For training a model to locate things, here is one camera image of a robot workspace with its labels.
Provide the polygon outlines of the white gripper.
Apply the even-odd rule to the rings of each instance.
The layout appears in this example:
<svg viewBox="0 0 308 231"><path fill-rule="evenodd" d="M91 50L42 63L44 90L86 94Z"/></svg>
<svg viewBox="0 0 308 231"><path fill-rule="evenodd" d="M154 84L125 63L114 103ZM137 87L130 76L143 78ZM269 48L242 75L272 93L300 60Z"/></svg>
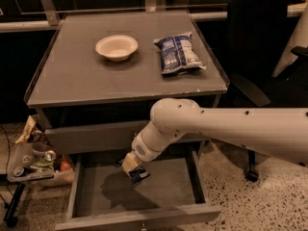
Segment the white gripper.
<svg viewBox="0 0 308 231"><path fill-rule="evenodd" d="M164 146L154 137L137 135L132 142L132 151L126 154L122 162L125 172L135 170L142 162L151 162L162 154Z"/></svg>

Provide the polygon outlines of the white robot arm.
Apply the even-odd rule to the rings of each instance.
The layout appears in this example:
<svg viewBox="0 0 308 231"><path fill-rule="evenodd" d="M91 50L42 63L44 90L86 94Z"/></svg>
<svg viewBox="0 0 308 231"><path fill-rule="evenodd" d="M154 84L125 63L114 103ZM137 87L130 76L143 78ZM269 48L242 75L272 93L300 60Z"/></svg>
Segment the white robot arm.
<svg viewBox="0 0 308 231"><path fill-rule="evenodd" d="M130 172L159 157L187 134L202 135L261 154L308 164L305 108L207 109L190 99L164 98L151 108L150 121L135 136L120 166Z"/></svg>

